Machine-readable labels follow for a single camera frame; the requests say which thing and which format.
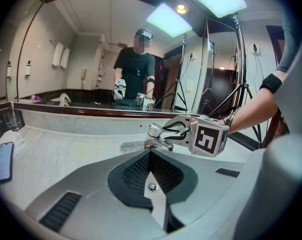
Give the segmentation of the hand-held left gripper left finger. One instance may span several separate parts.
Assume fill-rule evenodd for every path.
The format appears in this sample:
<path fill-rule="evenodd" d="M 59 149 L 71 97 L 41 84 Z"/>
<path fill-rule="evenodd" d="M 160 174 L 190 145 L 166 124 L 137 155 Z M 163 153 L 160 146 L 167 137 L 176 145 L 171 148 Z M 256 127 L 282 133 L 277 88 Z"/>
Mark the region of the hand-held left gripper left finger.
<path fill-rule="evenodd" d="M 108 187 L 113 168 L 137 155 L 137 151 L 125 153 L 76 169 L 34 199 L 26 214 L 40 221 L 65 193 L 72 192 L 80 199 L 59 231 L 64 237 L 166 236 L 148 209 L 126 206 Z"/>

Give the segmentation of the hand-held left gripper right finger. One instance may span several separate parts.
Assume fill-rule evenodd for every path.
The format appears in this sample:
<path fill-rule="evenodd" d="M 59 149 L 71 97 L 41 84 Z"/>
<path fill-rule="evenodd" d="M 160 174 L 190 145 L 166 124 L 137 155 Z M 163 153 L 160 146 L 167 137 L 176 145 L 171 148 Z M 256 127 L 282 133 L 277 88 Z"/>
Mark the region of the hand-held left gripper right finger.
<path fill-rule="evenodd" d="M 189 225 L 222 198 L 244 165 L 152 150 L 149 199 L 153 219 L 165 233 Z"/>

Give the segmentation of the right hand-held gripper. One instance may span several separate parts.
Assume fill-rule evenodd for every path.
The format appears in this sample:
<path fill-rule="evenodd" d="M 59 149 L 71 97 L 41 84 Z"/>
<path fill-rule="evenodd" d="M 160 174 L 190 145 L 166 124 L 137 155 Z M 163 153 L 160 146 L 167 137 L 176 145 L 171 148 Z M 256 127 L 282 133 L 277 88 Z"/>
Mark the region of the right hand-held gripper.
<path fill-rule="evenodd" d="M 193 155 L 214 158 L 224 151 L 229 126 L 206 115 L 179 114 L 162 127 L 180 135 L 165 137 L 165 141 L 188 148 Z"/>

